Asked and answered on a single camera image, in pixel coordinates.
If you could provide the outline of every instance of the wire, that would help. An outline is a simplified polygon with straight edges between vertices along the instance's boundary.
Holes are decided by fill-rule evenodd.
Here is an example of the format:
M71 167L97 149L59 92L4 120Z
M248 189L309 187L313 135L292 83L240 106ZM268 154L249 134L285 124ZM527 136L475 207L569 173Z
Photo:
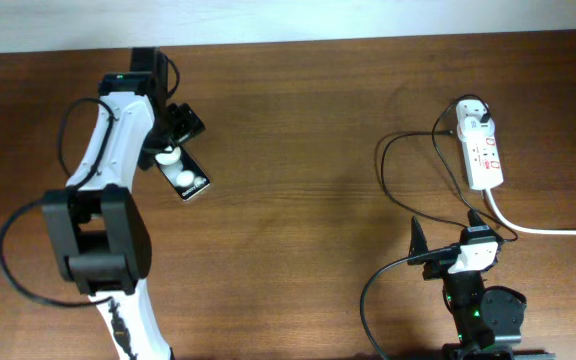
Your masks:
M437 132L436 135L446 135L446 136L450 136L452 135L453 132L451 130L444 130L444 131L440 131ZM384 147L384 150L382 152L381 155L381 171L380 171L380 175L379 175L379 180L380 180L380 185L381 185L381 189L383 190L384 194L386 194L386 196L390 199L390 201L392 201L393 203L401 206L402 208L410 211L413 214L416 214L418 216L421 216L423 218L429 219L429 220L433 220L433 221L437 221L437 222L441 222L441 223L445 223L445 224L450 224L450 225L456 225L456 226L460 226L462 228L467 228L468 226L458 223L456 221L451 221L451 220L446 220L446 219L441 219L438 217L434 217L434 216L430 216L427 214L422 213L419 210L415 210L413 208L411 208L408 205L403 204L401 201L395 199L395 197L392 195L392 193L390 192L390 190L388 190L388 186L386 185L386 180L385 180L385 176L384 176L384 164L386 162L386 155L388 153L388 148L390 148L390 146L397 140L399 139L403 139L405 137L409 137L409 136L422 136L422 135L432 135L431 132L429 131L415 131L415 132L409 132L409 133L405 133L405 134L401 134L398 135L397 137L395 137L394 139L390 140L386 146Z
M59 134L57 136L57 155L59 158L59 163L61 164L61 167L64 170L64 172L66 173L66 175L71 176L70 171L68 171L68 168L66 167L66 164L63 160L63 152L62 152L63 137L64 137L65 128L66 128L66 123L68 121L68 116L70 115L70 113L77 106L81 105L84 102L92 102L92 103L99 104L100 106L103 106L106 109L106 111L108 111L108 127L106 128L106 132L104 133L104 137L101 141L101 146L99 147L99 153L97 154L97 157L96 157L94 163L90 167L90 171L88 172L88 174L86 174L86 176L80 182L78 182L77 184L75 184L73 186L69 186L67 188L67 189L71 189L73 191L84 186L88 181L90 181L90 179L92 179L93 176L95 176L95 173L97 173L97 170L99 169L99 164L101 163L101 159L103 158L104 152L106 151L106 146L108 145L108 140L109 140L110 134L112 132L113 124L114 124L115 120L117 120L117 118L115 118L115 116L113 115L113 112L112 112L112 109L110 108L110 106L108 106L108 104L106 104L102 100L95 99L95 98L81 98L79 100L76 100L72 104L70 104L70 106L66 110L66 113L64 114L64 117L61 120L61 125L59 127ZM63 307L63 308L79 308L79 307L87 307L87 306L97 306L99 304L103 304L107 301L110 301L112 299L112 297L108 297L108 298L98 300L98 301L93 301L93 302L90 302L90 301L88 301L88 302L66 302L66 301L50 299L50 298L47 298L47 297L44 297L41 295L37 295L37 294L31 292L30 290L25 288L23 285L21 285L19 283L19 281L17 281L17 279L12 275L12 273L10 272L10 269L8 268L8 265L6 265L6 257L4 256L4 240L6 238L6 233L8 232L8 230L10 229L12 224L15 221L17 221L17 219L21 215L27 213L28 211L32 210L34 207L37 207L39 205L41 205L41 199L34 200L34 201L20 207L10 216L10 218L8 218L8 220L4 223L4 225L0 229L0 268L1 268L1 271L4 273L6 280L8 280L8 282L13 286L13 288L15 288L15 290L17 290L17 292L19 292L21 295L25 296L26 298L28 298L31 301L34 301L34 302L36 302L38 304L42 304L42 305L51 305L51 306Z
M531 229L531 228L525 228L523 226L519 226L519 225L515 225L513 223L511 223L510 221L508 221L508 219L506 219L502 214L501 211L499 211L499 208L497 207L497 204L495 203L495 199L492 196L492 191L490 191L490 189L485 189L484 190L485 194L486 194L486 199L488 200L488 204L490 205L490 207L492 208L492 211L495 213L495 215L499 218L499 220L501 220L501 222L504 223L504 225L506 225L509 228L512 228L514 230L517 231L521 231L521 232L525 232L525 233L529 233L529 234L540 234L540 235L576 235L576 230L542 230L542 229Z
M10 272L10 269L8 268L8 265L6 264L6 257L4 256L4 240L6 238L6 233L8 232L8 230L10 229L12 224L15 221L17 221L17 219L21 215L27 213L28 211L32 210L33 208L35 208L39 205L41 205L41 199L33 200L30 203L20 207L10 216L10 218L8 218L8 220L6 220L6 222L4 223L4 225L0 229L0 268L1 268L1 271L4 273L6 280L8 280L10 285L12 285L12 287L15 290L17 290L17 292L19 292L21 295L23 295L27 299L29 299L35 303L41 304L41 305L50 305L50 306L56 306L56 307L61 307L61 308L82 308L82 307L88 307L88 306L97 306L99 304L103 304L107 301L110 301L112 299L112 297L108 297L108 298L98 300L98 301L93 301L93 302L89 302L89 301L88 302L67 302L67 301L50 299L50 298L47 298L47 297L44 297L41 295L37 295L37 294L33 293L32 291L28 290L23 285L21 285L19 283L19 281L12 275L12 273Z
M170 91L168 91L168 97L167 98L170 99L175 94L175 91L177 91L177 88L179 87L179 81L181 80L181 74L179 74L179 69L177 69L177 65L175 65L175 62L170 60L170 58L168 56L166 56L166 61L168 62L168 64L170 64L170 66L172 67L172 70L175 72L175 86L173 86L172 89L170 89Z
M368 321L366 320L366 312L365 312L366 293L368 292L368 289L375 282L375 280L377 280L377 278L379 276L381 276L381 274L394 268L397 265L400 265L404 262L411 261L411 260L419 260L419 259L422 259L425 257L432 257L434 255L437 255L437 254L443 253L443 252L447 252L447 251L453 251L453 248L444 247L444 248L429 251L429 252L424 253L424 254L415 255L415 256L408 256L408 257L405 257L403 259L399 259L397 261L391 262L390 264L379 269L373 276L370 277L370 279L368 279L368 282L366 283L366 285L364 285L364 289L361 292L361 297L359 298L359 315L361 316L361 324L364 327L364 331L366 332L366 336L368 336L368 340L370 340L370 342L372 343L372 346L375 348L375 350L377 350L377 353L379 354L379 356L381 356L382 359L389 360L390 358L388 357L388 354L386 354L381 349L379 344L377 344L377 340L375 340L372 333L370 332L370 329L368 328Z
M484 108L486 109L486 111L488 112L488 114L490 114L490 109L488 108L488 105L486 105L486 102L480 98L477 95L473 95L473 94L466 94L466 95L462 95L460 97L458 97L455 101L453 101L450 105L448 105L448 107L439 115L439 117L437 118L437 121L435 121L435 124L432 127L432 144L435 147L435 151L437 152L437 155L439 155L439 158L441 159L441 162L444 164L444 167L446 168L446 170L448 171L448 175L450 175L450 179L452 180L453 185L455 186L455 189L457 190L457 194L459 195L459 198L461 199L461 202L463 202L466 206L468 206L470 209L472 209L473 211L477 212L479 215L484 216L486 218L488 218L491 221L494 221L495 223L499 224L500 226L504 227L505 229L507 229L508 231L510 231L513 235L514 238L512 239L504 239L504 241L506 242L513 242L519 239L519 235L517 234L517 232L515 232L511 227L507 226L506 224L504 224L502 221L499 221L497 219L495 219L494 217L486 214L485 212L477 209L476 207L474 207L472 204L470 204L468 202L468 200L466 200L466 198L464 197L463 192L461 191L461 188L459 187L459 184L457 183L457 178L455 177L455 174L452 172L452 170L450 169L450 166L448 165L448 162L446 161L446 159L444 158L443 154L441 153L441 150L439 149L439 145L437 144L437 140L435 139L435 135L437 135L438 133L436 132L437 129L437 125L439 124L439 122L444 118L444 116L446 115L446 113L448 113L448 111L450 111L450 109L453 108L453 106L455 106L455 104L457 104L459 101L464 100L464 99L468 99L468 98L475 98L479 101L481 101L481 103L483 104Z
M81 98L81 99L76 100L72 104L70 104L70 106L68 106L68 109L66 109L64 116L61 118L61 123L59 125L59 132L57 133L57 160L59 160L59 165L61 165L61 169L64 171L64 173L68 177L71 177L72 174L71 174L70 170L68 170L68 167L66 166L66 162L64 161L64 154L63 154L64 133L66 132L66 124L68 123L68 117L70 116L70 113L76 107L78 107L79 105L81 105L85 102L91 102L91 103L95 103L95 104L103 106L106 109L106 111L108 111L108 118L114 119L114 115L113 115L112 109L110 109L110 106L108 106L108 104L106 104L105 102L103 102L102 100L99 100L99 99L87 98L87 97Z

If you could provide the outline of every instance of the electrical socket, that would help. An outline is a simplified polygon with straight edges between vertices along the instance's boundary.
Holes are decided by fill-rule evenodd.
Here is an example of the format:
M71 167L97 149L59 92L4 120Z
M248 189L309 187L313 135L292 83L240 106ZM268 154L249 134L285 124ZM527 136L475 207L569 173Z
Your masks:
M470 188L484 190L501 185L504 178L495 139L495 122L492 118L481 122L487 110L479 100L462 100L456 110L457 135L464 152Z

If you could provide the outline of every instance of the black cable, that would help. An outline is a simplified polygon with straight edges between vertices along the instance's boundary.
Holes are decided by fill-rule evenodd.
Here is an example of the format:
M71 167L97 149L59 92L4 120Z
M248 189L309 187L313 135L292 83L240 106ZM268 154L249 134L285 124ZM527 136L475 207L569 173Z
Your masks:
M95 103L95 104L103 106L106 109L106 111L108 111L109 119L110 118L114 119L114 115L113 115L112 109L110 109L110 106L108 106L108 104L106 104L105 102L103 102L99 99L81 98L81 99L76 100L72 104L70 104L70 106L68 106L68 109L66 109L64 116L61 118L61 124L59 125L59 132L57 134L57 160L59 160L59 165L61 165L61 168L63 169L64 173L68 177L71 177L72 174L70 173L70 171L68 170L68 167L66 166L66 162L64 161L64 154L63 154L64 133L66 132L66 124L68 123L68 117L70 116L70 113L76 107L78 107L79 105L81 105L82 103L85 103L85 102L91 102L91 103Z
M68 116L77 106L79 106L80 104L82 104L84 102L92 102L92 103L99 104L99 105L103 106L106 109L106 111L108 111L108 127L106 128L106 132L104 133L104 137L101 141L101 146L99 147L99 153L97 154L97 158L95 159L94 163L90 167L90 171L88 172L88 174L86 174L86 176L79 183L77 183L74 186L68 187L68 189L72 189L73 191L84 186L88 181L90 181L90 179L92 179L92 177L95 175L95 173L97 173L97 170L99 169L99 164L101 163L101 159L103 158L104 152L106 151L106 146L108 145L108 140L110 139L110 134L112 132L113 124L115 123L115 120L116 120L110 106L108 106L108 104L106 104L105 102L103 102L99 99L81 98L79 100L76 100L72 104L70 104L70 106L66 110L66 113L64 114L64 117L61 120L61 125L59 127L59 134L57 136L57 154L58 154L58 158L59 158L59 163L61 164L62 169L64 170L64 172L68 176L71 176L71 175L70 175L70 171L68 171L68 168L66 167L66 163L63 160L63 152L62 152L63 136L64 136L64 132L65 132L65 128L66 128L66 123L68 121ZM28 298L31 301L34 301L34 302L36 302L38 304L42 304L42 305L51 305L51 306L63 307L63 308L79 308L79 307L87 307L87 306L96 306L96 305L103 304L103 303L111 300L112 297L108 297L108 298L98 300L98 301L93 301L93 302L66 302L66 301L50 299L50 298L47 298L47 297L44 297L41 295L37 295L37 294L31 292L30 290L26 289L12 275L12 273L10 272L10 269L8 268L8 265L6 265L6 257L4 256L4 240L6 238L6 233L8 232L8 229L10 229L10 226L12 226L12 224L15 221L17 221L17 219L21 215L25 214L26 212L30 211L31 209L33 209L34 207L37 207L39 205L41 205L41 199L34 200L34 201L20 207L19 209L17 209L17 211L15 211L10 216L10 218L8 218L8 220L4 223L4 225L0 229L0 268L1 268L1 271L4 273L6 280L8 280L8 282L12 285L12 287L15 288L15 290L17 290L17 292L19 292L21 295L25 296L26 298Z
M179 74L179 69L177 69L177 65L175 65L175 62L170 60L170 58L168 56L166 56L166 61L168 62L168 64L170 64L170 66L172 67L172 70L175 72L175 86L173 86L172 89L170 89L170 91L168 91L168 99L170 99L175 94L175 91L177 91L177 87L179 87L179 81L181 80L181 74Z
M452 130L443 130L440 132L437 132L436 135L445 135L445 136L450 136L452 135L453 132ZM413 208L411 208L408 205L403 204L401 201L395 199L395 197L392 195L392 193L390 192L390 190L388 190L388 186L386 185L386 180L385 180L385 176L384 176L384 164L386 162L386 155L388 153L388 148L390 148L390 146L397 140L405 138L405 137L409 137L409 136L421 136L421 135L432 135L431 132L429 131L415 131L415 132L409 132L409 133L405 133L405 134L401 134L398 135L397 137L395 137L394 139L390 140L386 146L384 147L384 150L382 152L381 155L381 171L380 171L380 175L379 175L379 180L380 180L380 185L381 185L381 189L383 190L384 194L386 194L386 196L390 199L390 201L392 201L393 203L401 206L402 208L410 211L413 214L419 215L423 218L429 219L429 220L433 220L433 221L437 221L437 222L441 222L441 223L445 223L445 224L450 224L450 225L456 225L456 226L460 226L462 228L467 228L468 226L458 223L456 221L451 221L451 220L445 220L445 219L441 219L438 217L434 217L434 216L430 216L430 215L426 215L424 213L422 213L419 210L415 210Z
M78 190L82 186L84 186L93 176L97 173L99 169L99 164L101 163L101 159L104 157L104 152L106 151L106 146L108 145L108 140L110 139L110 133L112 132L113 124L115 123L116 118L110 113L108 115L108 127L106 128L106 132L104 133L104 138L101 140L101 146L99 147L99 153L97 153L97 158L95 158L95 162L90 167L90 171L86 176L77 184L73 186L69 186L69 189Z
M486 214L485 212L477 209L476 207L474 207L472 204L470 204L468 202L468 200L466 200L466 198L464 197L463 192L461 191L461 188L459 187L459 184L457 183L457 179L455 178L455 174L452 172L452 170L450 169L450 166L448 166L448 162L446 161L446 159L444 158L443 154L441 153L441 150L439 149L439 145L437 144L437 140L435 139L435 135L438 135L439 133L436 132L437 129L437 125L439 124L439 122L444 118L444 116L446 115L446 113L448 113L448 111L450 111L450 109L453 108L453 106L455 106L455 104L457 104L458 102L460 102L461 100L464 99L468 99L468 98L475 98L477 100L479 100L484 108L486 109L487 113L490 115L490 109L488 109L488 105L486 105L486 102L480 98L477 95L473 95L473 94L466 94L466 95L462 95L460 97L458 97L457 99L455 99L450 105L448 105L448 107L439 115L439 117L437 118L437 121L435 121L435 124L432 127L432 144L435 147L435 151L437 152L437 155L439 155L439 158L441 159L441 162L444 164L444 167L446 168L446 170L448 171L448 175L450 175L450 179L452 180L453 185L455 185L455 189L457 190L457 194L459 195L459 198L461 199L461 201L468 206L470 209L472 209L473 211L477 212L479 215L484 216L486 218L488 218L491 221L494 221L495 223L499 224L500 226L502 226L503 228L505 228L506 230L510 231L515 237L513 239L504 239L504 241L506 242L513 242L516 241L517 239L519 239L519 235L511 228L509 228L508 226L506 226L504 223L502 223L501 221L497 220L496 218L492 217L491 215Z
M81 307L88 307L88 306L97 306L99 304L103 304L107 301L110 301L112 298L108 297L103 300L93 301L93 302L67 302L67 301L60 301L50 299L41 295L37 295L30 290L26 289L23 285L17 281L17 279L12 275L8 265L6 264L6 257L4 256L4 239L6 238L6 233L10 229L10 226L17 221L17 219L27 213L28 211L32 210L33 208L41 205L41 199L34 200L19 209L17 209L11 216L6 220L4 225L0 229L0 268L1 271L4 273L6 280L12 285L12 287L17 290L21 295L26 297L27 299L36 302L41 305L50 305L56 306L61 308L81 308Z
M370 277L370 279L368 279L368 282L366 283L366 285L364 285L364 289L361 292L361 297L359 298L359 315L361 316L361 324L364 327L364 331L366 332L366 336L368 336L368 340L370 340L370 342L372 343L372 346L374 346L375 350L377 350L377 353L379 354L379 356L381 356L382 359L389 360L390 358L388 357L388 354L386 354L381 349L379 344L377 344L377 340L375 340L375 338L372 336L372 333L370 332L370 329L368 328L368 322L366 321L365 301L366 301L366 293L368 292L368 289L375 282L375 280L377 280L377 278L381 274L392 269L393 267L395 267L397 265L400 265L400 264L407 262L407 261L410 261L410 260L419 260L419 259L423 259L425 257L432 257L434 255L437 255L437 254L442 253L442 252L447 252L447 251L453 251L453 249L451 247L444 247L441 249L429 251L425 254L408 256L408 257L405 257L403 259L399 259L397 261L391 262L390 264L379 269L372 277Z

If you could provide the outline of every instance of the wooden surface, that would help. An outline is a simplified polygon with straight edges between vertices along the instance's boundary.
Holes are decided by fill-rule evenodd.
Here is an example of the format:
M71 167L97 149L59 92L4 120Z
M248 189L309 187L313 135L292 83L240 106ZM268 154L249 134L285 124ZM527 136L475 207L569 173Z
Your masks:
M134 197L150 232L150 295L182 359L333 359L370 354L361 289L404 256L411 214L390 203L374 151L391 132L430 130L452 98L483 96L497 121L505 215L522 225L576 228L576 32L168 48L187 101L207 131L188 149L213 179L182 203L157 171L138 172ZM94 96L129 50L0 55L0 225L65 183L55 134L66 106ZM67 162L88 142L95 110L71 119ZM444 124L454 126L454 116ZM455 139L441 145L464 187ZM411 206L466 221L430 139L397 144L392 190ZM483 206L479 196L468 198ZM423 221L431 247L459 229ZM41 215L12 228L6 254L33 290L80 299L61 281ZM576 359L576 238L523 235L503 248L487 285L523 292L520 348ZM420 268L386 274L367 315L392 354L456 340L441 283ZM46 308L0 274L0 359L114 359L94 309Z

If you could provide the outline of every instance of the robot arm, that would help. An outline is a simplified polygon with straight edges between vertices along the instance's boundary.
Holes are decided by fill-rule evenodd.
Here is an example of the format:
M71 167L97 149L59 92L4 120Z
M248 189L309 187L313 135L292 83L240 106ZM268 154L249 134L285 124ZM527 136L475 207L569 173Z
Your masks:
M522 338L526 297L503 286L484 286L482 273L497 263L504 240L474 210L468 220L459 243L440 253L428 251L419 222L413 217L411 223L410 256L429 256L408 265L423 265L424 280L443 280L444 301L457 328L459 344L444 345L444 359L554 359L553 354L513 351Z
M97 308L122 360L174 359L150 304L150 237L131 195L138 166L149 168L166 149L179 154L203 130L187 105L166 107L167 65L155 48L134 49L130 72L104 77L99 100L107 107L99 106L84 158L66 188L42 201L62 278L92 302L110 299ZM95 219L105 230L82 230Z

